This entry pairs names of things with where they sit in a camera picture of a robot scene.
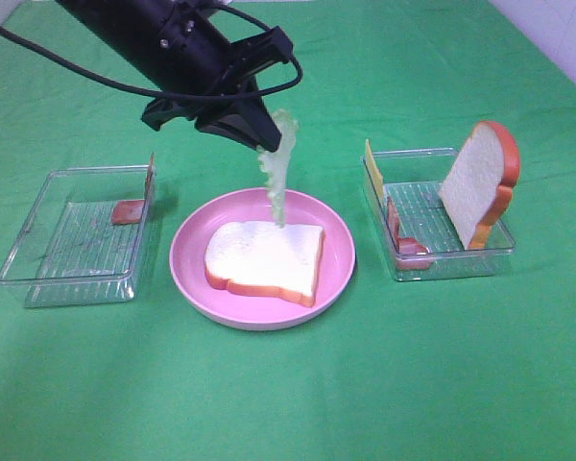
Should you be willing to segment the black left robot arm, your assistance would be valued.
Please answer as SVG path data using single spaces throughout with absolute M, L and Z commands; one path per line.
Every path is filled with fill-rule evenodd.
M 202 133 L 275 151 L 281 133 L 256 76 L 293 57 L 284 31 L 229 41 L 210 21 L 221 1 L 63 1 L 61 6 L 160 90 L 142 121 L 157 131 L 183 117 Z

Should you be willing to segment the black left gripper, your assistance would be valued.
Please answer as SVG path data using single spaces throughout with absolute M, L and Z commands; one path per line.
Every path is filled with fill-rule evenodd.
M 196 118 L 202 133 L 251 149 L 276 150 L 281 133 L 262 99 L 256 75 L 294 61 L 293 43 L 278 27 L 235 42 L 216 29 L 195 27 L 161 42 L 154 82 L 160 88 L 141 120 L 154 131 L 174 118 Z

